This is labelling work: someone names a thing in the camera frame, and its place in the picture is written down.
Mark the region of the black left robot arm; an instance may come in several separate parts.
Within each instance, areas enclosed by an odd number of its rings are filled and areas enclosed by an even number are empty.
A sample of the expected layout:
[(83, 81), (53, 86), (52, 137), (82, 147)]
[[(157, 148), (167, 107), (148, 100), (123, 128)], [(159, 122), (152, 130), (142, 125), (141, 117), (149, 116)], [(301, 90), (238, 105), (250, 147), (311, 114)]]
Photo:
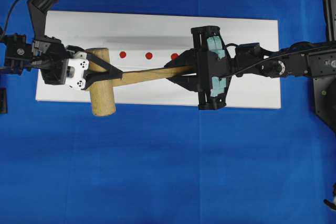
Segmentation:
[(98, 81), (122, 78), (123, 72), (93, 53), (78, 46), (65, 47), (60, 40), (34, 40), (26, 43), (25, 35), (8, 35), (1, 40), (6, 46), (1, 74), (22, 74), (39, 69), (45, 84), (67, 85), (86, 90)]

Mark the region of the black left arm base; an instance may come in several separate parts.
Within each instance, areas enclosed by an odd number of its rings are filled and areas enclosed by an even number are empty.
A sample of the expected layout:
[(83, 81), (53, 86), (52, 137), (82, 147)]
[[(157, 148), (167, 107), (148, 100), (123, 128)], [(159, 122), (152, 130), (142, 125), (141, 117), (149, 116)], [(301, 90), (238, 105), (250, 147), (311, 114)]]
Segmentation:
[(7, 114), (7, 90), (6, 88), (0, 88), (0, 114)]

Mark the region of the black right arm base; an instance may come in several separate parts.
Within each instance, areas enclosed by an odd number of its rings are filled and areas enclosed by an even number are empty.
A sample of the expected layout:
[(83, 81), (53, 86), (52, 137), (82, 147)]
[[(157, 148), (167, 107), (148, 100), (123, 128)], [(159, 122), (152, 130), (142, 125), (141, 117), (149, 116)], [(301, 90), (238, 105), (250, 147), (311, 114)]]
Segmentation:
[(335, 132), (335, 76), (313, 79), (315, 114)]

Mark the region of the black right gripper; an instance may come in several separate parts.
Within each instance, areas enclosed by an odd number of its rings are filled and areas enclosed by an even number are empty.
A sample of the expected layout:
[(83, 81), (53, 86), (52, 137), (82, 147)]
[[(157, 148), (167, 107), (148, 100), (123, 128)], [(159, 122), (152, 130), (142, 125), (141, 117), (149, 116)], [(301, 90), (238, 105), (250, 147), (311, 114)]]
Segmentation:
[(198, 92), (199, 110), (218, 110), (226, 106), (231, 78), (231, 57), (218, 26), (191, 29), (194, 49), (181, 53), (164, 67), (197, 65), (197, 74), (175, 76), (168, 81), (193, 92)]

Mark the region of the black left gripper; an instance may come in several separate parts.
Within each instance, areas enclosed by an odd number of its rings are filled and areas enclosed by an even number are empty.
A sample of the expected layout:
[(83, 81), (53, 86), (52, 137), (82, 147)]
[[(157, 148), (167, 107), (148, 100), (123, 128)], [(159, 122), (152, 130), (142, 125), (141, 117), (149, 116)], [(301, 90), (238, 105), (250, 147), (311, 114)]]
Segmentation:
[[(121, 79), (122, 71), (110, 64), (108, 48), (90, 48), (85, 52), (87, 60), (74, 58), (59, 39), (35, 39), (31, 67), (40, 70), (45, 84), (68, 85), (78, 90), (87, 90), (95, 82)], [(97, 73), (83, 77), (87, 69)]]

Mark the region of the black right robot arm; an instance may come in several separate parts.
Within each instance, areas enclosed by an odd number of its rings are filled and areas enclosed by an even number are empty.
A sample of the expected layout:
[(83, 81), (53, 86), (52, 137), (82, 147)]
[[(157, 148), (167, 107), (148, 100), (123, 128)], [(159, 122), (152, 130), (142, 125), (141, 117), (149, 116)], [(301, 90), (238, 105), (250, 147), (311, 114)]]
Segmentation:
[(195, 27), (191, 34), (194, 47), (169, 61), (166, 67), (195, 67), (194, 75), (169, 80), (188, 91), (197, 92), (199, 110), (225, 107), (233, 76), (319, 78), (335, 75), (335, 41), (302, 41), (280, 51), (266, 50), (259, 43), (233, 44), (235, 55), (231, 57), (218, 26)]

